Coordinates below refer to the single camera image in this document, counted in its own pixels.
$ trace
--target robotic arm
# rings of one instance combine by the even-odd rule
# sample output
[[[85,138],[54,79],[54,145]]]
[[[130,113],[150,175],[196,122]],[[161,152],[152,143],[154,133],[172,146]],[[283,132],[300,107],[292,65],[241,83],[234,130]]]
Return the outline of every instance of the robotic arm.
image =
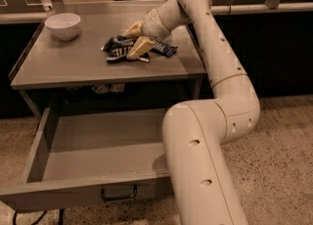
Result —
[[[163,141],[182,224],[246,225],[221,145],[249,133],[260,107],[253,86],[210,12],[211,0],[168,0],[126,34],[158,41],[192,22],[214,99],[175,105]]]

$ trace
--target black drawer handle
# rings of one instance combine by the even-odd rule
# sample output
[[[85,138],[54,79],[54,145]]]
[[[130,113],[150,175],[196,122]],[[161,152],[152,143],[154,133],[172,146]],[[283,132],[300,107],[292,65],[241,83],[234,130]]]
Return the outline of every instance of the black drawer handle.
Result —
[[[119,197],[106,197],[106,190],[102,189],[101,190],[101,198],[103,201],[121,201],[121,200],[126,200],[126,199],[132,199],[137,195],[137,185],[134,185],[134,191],[131,195],[127,196],[119,196]]]

